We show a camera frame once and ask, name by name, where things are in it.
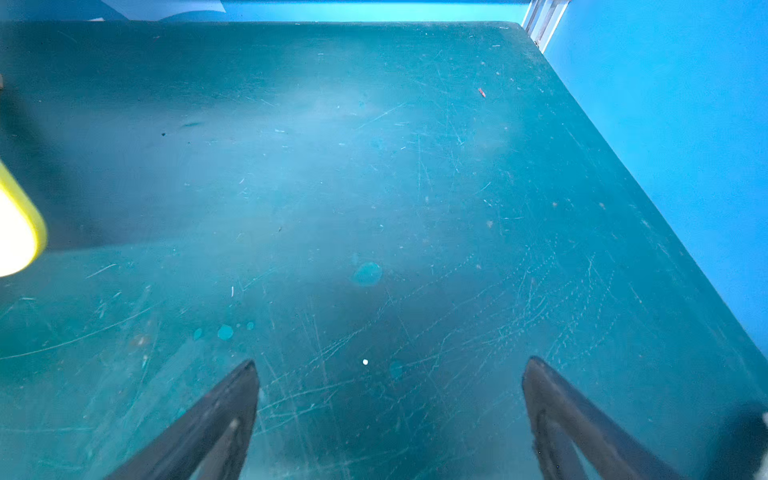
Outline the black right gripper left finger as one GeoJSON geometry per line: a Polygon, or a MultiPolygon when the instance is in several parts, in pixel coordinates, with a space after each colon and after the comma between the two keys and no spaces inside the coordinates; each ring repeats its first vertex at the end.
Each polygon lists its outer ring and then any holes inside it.
{"type": "Polygon", "coordinates": [[[233,369],[110,479],[238,479],[257,417],[252,360],[233,369]]]}

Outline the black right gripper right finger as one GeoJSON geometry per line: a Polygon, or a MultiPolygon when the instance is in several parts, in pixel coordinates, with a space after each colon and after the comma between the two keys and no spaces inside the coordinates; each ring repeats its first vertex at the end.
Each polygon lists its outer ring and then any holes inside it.
{"type": "Polygon", "coordinates": [[[585,458],[603,479],[679,479],[543,359],[532,356],[522,389],[533,451],[545,479],[585,479],[585,458]]]}

